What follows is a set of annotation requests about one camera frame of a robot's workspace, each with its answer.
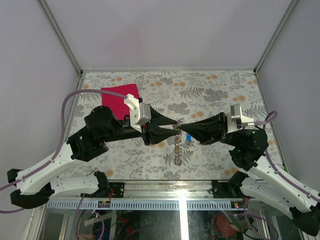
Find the blue tag key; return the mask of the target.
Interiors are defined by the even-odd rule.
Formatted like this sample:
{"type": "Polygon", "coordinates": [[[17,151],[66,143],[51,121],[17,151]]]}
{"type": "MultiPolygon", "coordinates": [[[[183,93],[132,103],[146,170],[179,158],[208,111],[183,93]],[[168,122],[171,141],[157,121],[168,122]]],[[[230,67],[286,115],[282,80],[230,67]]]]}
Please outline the blue tag key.
{"type": "Polygon", "coordinates": [[[192,136],[190,134],[186,135],[186,142],[190,144],[192,142],[192,136]]]}

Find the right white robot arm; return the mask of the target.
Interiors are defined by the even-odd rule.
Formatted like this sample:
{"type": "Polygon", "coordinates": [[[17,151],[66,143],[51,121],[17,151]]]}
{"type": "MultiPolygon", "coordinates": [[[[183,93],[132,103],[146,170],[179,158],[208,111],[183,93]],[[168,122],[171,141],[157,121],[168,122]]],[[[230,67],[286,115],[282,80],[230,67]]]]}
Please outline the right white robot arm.
{"type": "Polygon", "coordinates": [[[320,193],[272,162],[267,151],[267,133],[260,127],[267,123],[267,120],[255,122],[241,112],[221,112],[205,120],[182,124],[179,129],[204,146],[216,142],[233,146],[229,151],[231,160],[243,171],[236,172],[229,180],[229,194],[260,200],[315,237],[320,232],[320,193]]]}

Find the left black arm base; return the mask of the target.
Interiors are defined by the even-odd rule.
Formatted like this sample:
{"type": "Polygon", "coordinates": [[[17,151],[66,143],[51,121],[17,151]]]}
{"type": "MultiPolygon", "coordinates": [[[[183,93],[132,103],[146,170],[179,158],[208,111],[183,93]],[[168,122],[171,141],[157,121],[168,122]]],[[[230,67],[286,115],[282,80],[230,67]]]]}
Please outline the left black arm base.
{"type": "Polygon", "coordinates": [[[107,199],[122,199],[125,193],[125,183],[124,182],[110,182],[109,188],[102,192],[101,198],[107,199]]]}

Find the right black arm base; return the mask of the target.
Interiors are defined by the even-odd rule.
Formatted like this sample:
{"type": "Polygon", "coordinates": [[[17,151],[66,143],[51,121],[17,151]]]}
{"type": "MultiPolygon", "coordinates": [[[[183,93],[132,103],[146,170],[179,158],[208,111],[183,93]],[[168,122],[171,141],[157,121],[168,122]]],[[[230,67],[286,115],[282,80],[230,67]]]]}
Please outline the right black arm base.
{"type": "Polygon", "coordinates": [[[237,171],[228,181],[212,180],[211,188],[207,191],[214,199],[237,199],[243,198],[245,195],[241,192],[242,182],[249,176],[237,171]]]}

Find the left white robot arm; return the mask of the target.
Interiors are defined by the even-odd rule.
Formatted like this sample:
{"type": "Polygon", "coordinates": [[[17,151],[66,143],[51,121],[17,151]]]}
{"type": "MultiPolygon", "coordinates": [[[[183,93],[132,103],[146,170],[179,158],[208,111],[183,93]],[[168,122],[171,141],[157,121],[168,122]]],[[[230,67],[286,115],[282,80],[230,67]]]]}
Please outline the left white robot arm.
{"type": "Polygon", "coordinates": [[[106,153],[107,142],[142,138],[144,144],[150,146],[178,134],[178,130],[167,128],[175,125],[175,120],[163,116],[148,104],[146,108],[146,119],[140,130],[130,126],[129,115],[118,120],[109,107],[94,108],[84,118],[85,126],[71,135],[52,156],[28,169],[13,168],[7,172],[8,182],[16,186],[10,194],[11,203],[23,209],[33,209],[59,197],[110,198],[112,188],[102,171],[68,179],[60,175],[106,153]]]}

